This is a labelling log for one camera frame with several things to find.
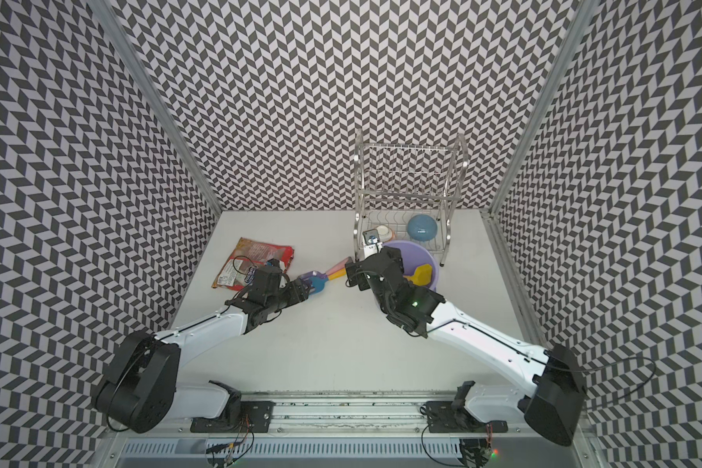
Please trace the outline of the purple plastic bucket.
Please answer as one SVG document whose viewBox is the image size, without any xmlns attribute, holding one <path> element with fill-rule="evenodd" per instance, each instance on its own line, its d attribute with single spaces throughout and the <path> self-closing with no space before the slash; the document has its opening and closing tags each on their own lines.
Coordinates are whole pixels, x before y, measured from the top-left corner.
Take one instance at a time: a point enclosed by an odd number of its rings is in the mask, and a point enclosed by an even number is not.
<svg viewBox="0 0 702 468">
<path fill-rule="evenodd" d="M 429 253 L 425 247 L 422 247 L 415 242 L 404 240 L 390 241 L 385 243 L 384 246 L 398 249 L 400 251 L 404 265 L 404 276 L 412 275 L 413 271 L 415 271 L 419 265 L 423 265 L 425 263 L 431 264 L 434 269 L 434 276 L 431 285 L 426 288 L 436 292 L 440 276 L 440 266 L 435 257 L 433 257 L 433 255 L 431 255 L 431 253 Z"/>
</svg>

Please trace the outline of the yellow plastic shovel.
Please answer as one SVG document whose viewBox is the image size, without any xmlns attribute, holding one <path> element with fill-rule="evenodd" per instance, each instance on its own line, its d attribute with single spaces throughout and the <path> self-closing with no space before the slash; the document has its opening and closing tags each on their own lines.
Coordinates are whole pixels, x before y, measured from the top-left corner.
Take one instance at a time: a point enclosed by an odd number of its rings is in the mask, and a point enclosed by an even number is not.
<svg viewBox="0 0 702 468">
<path fill-rule="evenodd" d="M 412 275 L 406 275 L 405 278 L 415 286 L 429 287 L 432 283 L 433 276 L 433 266 L 429 263 L 425 263 L 423 265 L 419 265 L 415 271 L 413 271 Z"/>
</svg>

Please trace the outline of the blue fork yellow handle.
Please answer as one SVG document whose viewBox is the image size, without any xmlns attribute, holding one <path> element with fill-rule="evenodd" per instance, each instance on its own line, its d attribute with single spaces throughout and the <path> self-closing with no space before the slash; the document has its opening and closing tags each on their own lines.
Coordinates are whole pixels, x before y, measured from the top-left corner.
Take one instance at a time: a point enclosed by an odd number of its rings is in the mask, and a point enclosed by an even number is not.
<svg viewBox="0 0 702 468">
<path fill-rule="evenodd" d="M 344 268 L 339 268 L 331 273 L 312 271 L 305 275 L 303 282 L 308 286 L 309 294 L 318 294 L 324 290 L 327 282 L 339 279 L 345 275 L 346 270 Z"/>
</svg>

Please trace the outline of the purple rake pink handle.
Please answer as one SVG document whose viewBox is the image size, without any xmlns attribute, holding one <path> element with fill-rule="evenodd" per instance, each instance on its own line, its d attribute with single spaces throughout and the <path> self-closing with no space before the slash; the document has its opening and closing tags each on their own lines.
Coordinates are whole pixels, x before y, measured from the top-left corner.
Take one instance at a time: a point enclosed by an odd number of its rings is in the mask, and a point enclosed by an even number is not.
<svg viewBox="0 0 702 468">
<path fill-rule="evenodd" d="M 319 272 L 323 272 L 323 273 L 331 273 L 331 272 L 333 272 L 334 270 L 337 270 L 337 269 L 339 269 L 339 268 L 344 268 L 344 269 L 346 270 L 346 265 L 347 265 L 347 263 L 349 263 L 349 262 L 351 262 L 351 261 L 353 261 L 353 258 L 352 258 L 352 257 L 344 257 L 341 261 L 337 262 L 336 264 L 334 264 L 334 265 L 331 266 L 330 268 L 327 268 L 326 270 L 311 270 L 311 271 L 309 271 L 309 272 L 312 272 L 312 271 L 319 271 Z M 306 275 L 307 273 L 308 273 L 308 272 L 300 274 L 300 279 L 303 280 L 304 277 L 305 277 L 305 275 Z"/>
</svg>

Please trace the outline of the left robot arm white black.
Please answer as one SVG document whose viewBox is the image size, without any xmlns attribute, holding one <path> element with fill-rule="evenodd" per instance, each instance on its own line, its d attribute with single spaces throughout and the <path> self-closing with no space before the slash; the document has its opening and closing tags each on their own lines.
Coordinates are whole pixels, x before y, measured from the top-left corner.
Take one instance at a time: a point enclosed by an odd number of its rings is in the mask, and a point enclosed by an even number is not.
<svg viewBox="0 0 702 468">
<path fill-rule="evenodd" d="M 92 391 L 94 410 L 105 422 L 142 434 L 163 421 L 215 420 L 228 429 L 241 419 L 242 394 L 216 380 L 179 383 L 188 363 L 228 339 L 247 335 L 280 312 L 315 292 L 312 281 L 292 280 L 271 263 L 259 267 L 253 281 L 213 314 L 160 333 L 135 331 L 119 345 Z"/>
</svg>

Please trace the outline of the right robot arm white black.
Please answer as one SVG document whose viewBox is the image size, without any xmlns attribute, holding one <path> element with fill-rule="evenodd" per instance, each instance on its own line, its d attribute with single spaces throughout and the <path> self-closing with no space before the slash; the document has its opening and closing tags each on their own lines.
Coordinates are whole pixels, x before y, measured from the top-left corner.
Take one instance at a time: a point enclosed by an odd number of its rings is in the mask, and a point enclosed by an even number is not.
<svg viewBox="0 0 702 468">
<path fill-rule="evenodd" d="M 441 294 L 407 279 L 395 248 L 383 247 L 360 261 L 347 261 L 345 270 L 347 285 L 371 291 L 388 322 L 411 337 L 446 343 L 511 383 L 517 395 L 502 407 L 470 387 L 463 408 L 473 419 L 487 423 L 520 415 L 545 440 L 561 447 L 573 444 L 588 388 L 569 347 L 547 349 L 472 318 Z"/>
</svg>

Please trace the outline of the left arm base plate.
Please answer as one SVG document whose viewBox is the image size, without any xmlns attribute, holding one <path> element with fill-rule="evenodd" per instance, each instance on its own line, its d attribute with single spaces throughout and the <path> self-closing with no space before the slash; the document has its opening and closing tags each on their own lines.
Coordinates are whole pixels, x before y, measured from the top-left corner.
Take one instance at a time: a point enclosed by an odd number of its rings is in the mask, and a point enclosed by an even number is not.
<svg viewBox="0 0 702 468">
<path fill-rule="evenodd" d="M 227 404 L 216 418 L 193 418 L 192 433 L 236 433 L 238 430 L 267 433 L 273 417 L 272 401 L 247 401 Z"/>
</svg>

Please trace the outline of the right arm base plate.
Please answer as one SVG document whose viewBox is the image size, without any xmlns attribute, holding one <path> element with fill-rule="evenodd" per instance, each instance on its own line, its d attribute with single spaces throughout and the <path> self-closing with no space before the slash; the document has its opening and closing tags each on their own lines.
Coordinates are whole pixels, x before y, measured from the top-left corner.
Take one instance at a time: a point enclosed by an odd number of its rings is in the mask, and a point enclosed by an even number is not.
<svg viewBox="0 0 702 468">
<path fill-rule="evenodd" d="M 481 422 L 465 409 L 453 409 L 452 403 L 447 401 L 428 401 L 419 408 L 419 412 L 426 419 L 428 431 L 433 434 L 487 434 L 488 430 L 501 434 L 509 431 L 505 421 Z"/>
</svg>

